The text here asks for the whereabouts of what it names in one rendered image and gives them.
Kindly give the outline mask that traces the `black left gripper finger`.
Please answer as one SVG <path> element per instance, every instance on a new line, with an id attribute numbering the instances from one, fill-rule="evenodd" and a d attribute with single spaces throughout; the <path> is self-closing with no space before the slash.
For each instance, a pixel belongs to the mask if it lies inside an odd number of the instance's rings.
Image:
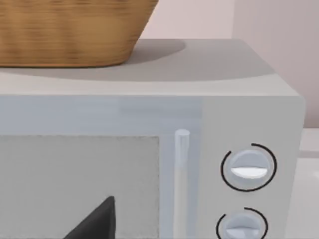
<path id="1" fill-rule="evenodd" d="M 115 198 L 109 196 L 63 239 L 115 239 L 115 235 Z"/>

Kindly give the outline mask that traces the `microwave oven door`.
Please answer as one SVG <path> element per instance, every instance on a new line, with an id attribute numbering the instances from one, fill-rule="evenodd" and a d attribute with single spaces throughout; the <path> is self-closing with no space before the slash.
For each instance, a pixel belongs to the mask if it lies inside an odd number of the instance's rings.
<path id="1" fill-rule="evenodd" d="M 61 239 L 108 196 L 118 239 L 173 236 L 175 132 L 199 97 L 0 96 L 0 239 Z"/>

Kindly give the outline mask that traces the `pale microwave knob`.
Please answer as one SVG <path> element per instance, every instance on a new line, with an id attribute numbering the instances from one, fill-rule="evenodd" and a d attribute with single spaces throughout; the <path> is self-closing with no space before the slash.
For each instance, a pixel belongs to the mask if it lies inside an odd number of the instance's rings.
<path id="1" fill-rule="evenodd" d="M 252 212 L 227 216 L 222 224 L 223 239 L 260 239 L 264 233 L 262 219 Z"/>
<path id="2" fill-rule="evenodd" d="M 263 179 L 271 170 L 271 162 L 265 153 L 258 150 L 243 150 L 230 157 L 227 171 L 237 178 Z"/>

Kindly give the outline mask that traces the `pale microwave oven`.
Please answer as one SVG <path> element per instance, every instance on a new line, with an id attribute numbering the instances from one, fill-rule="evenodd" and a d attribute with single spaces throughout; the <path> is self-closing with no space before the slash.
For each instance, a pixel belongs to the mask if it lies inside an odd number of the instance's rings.
<path id="1" fill-rule="evenodd" d="M 123 65 L 89 69 L 0 69 L 0 96 L 199 97 L 196 165 L 188 152 L 187 239 L 223 239 L 239 212 L 264 223 L 260 239 L 285 236 L 305 101 L 239 39 L 142 39 Z M 265 153 L 263 179 L 227 171 L 243 150 Z"/>

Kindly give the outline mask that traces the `woven wicker basket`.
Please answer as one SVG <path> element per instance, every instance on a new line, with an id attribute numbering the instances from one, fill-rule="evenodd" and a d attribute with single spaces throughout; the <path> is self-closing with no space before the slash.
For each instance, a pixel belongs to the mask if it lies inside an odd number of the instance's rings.
<path id="1" fill-rule="evenodd" d="M 0 67 L 127 61 L 159 0 L 0 0 Z"/>

